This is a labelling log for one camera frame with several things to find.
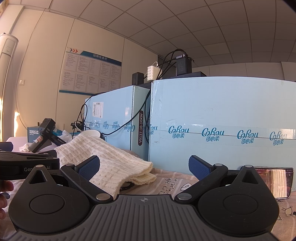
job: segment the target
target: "blue textured grip pad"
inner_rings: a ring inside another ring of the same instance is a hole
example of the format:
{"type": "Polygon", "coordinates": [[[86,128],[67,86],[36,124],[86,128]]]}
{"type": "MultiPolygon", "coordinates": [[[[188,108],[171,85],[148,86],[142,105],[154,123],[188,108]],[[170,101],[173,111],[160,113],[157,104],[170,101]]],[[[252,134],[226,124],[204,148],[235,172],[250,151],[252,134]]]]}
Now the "blue textured grip pad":
{"type": "Polygon", "coordinates": [[[195,159],[193,156],[189,158],[188,167],[191,173],[200,181],[211,173],[211,169],[195,159]]]}
{"type": "Polygon", "coordinates": [[[98,156],[92,156],[91,160],[78,170],[78,174],[86,180],[90,180],[100,169],[100,159],[98,156]]]}

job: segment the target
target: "white table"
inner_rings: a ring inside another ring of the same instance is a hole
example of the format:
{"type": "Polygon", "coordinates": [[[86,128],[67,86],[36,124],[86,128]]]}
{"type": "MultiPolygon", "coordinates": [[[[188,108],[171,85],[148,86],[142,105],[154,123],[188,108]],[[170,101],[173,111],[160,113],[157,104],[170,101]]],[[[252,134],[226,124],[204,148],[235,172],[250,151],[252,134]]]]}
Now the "white table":
{"type": "MultiPolygon", "coordinates": [[[[20,147],[22,147],[24,144],[28,143],[27,137],[10,137],[7,140],[8,142],[11,142],[13,144],[13,150],[14,152],[20,152],[20,147]]],[[[57,145],[52,144],[51,146],[47,146],[43,149],[41,149],[39,152],[44,152],[48,150],[53,150],[57,147],[57,145]]]]}

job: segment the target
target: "notice board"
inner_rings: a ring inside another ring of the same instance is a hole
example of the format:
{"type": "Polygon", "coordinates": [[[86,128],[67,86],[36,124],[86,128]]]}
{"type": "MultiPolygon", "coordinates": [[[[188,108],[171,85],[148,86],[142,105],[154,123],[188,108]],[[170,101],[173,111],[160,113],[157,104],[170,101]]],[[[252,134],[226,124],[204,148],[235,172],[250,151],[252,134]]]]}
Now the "notice board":
{"type": "Polygon", "coordinates": [[[67,47],[59,91],[92,95],[119,89],[121,62],[79,49],[67,47]]]}

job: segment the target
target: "white sticker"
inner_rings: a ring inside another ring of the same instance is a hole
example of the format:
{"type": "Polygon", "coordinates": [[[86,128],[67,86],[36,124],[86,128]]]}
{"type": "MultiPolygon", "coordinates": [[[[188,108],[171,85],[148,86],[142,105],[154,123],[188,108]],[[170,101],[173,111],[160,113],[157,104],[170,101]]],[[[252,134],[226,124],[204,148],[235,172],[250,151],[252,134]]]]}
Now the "white sticker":
{"type": "Polygon", "coordinates": [[[103,106],[104,106],[104,102],[93,102],[92,116],[103,118],[103,106]]]}

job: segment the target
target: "ceiling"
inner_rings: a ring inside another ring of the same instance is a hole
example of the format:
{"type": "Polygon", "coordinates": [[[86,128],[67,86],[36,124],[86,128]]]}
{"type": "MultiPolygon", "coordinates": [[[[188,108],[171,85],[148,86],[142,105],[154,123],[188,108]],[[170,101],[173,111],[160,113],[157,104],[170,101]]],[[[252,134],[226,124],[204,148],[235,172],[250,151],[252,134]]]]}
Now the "ceiling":
{"type": "Polygon", "coordinates": [[[282,0],[10,0],[70,15],[196,66],[296,62],[296,13],[282,0]]]}

